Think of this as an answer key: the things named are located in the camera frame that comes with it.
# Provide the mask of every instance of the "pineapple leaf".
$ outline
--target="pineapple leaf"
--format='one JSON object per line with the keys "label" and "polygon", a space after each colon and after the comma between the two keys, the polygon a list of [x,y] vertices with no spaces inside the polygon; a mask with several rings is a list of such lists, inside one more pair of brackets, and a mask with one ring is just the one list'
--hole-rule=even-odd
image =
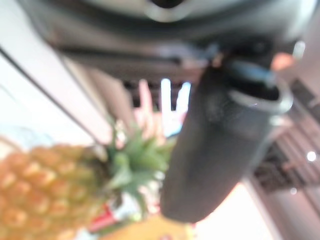
{"label": "pineapple leaf", "polygon": [[108,182],[108,189],[118,189],[132,181],[132,171],[129,166],[129,158],[126,154],[118,152],[114,157],[113,178]]}
{"label": "pineapple leaf", "polygon": [[145,196],[132,184],[128,185],[123,190],[136,200],[140,207],[141,215],[144,218],[148,212],[148,205]]}

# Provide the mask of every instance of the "black cylindrical object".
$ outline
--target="black cylindrical object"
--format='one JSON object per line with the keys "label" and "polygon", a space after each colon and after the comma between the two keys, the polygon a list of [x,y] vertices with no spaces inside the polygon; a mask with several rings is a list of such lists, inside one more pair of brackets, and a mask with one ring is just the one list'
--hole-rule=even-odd
{"label": "black cylindrical object", "polygon": [[162,189],[166,217],[195,223],[209,215],[259,163],[277,119],[291,108],[283,84],[236,82],[210,67],[193,94]]}

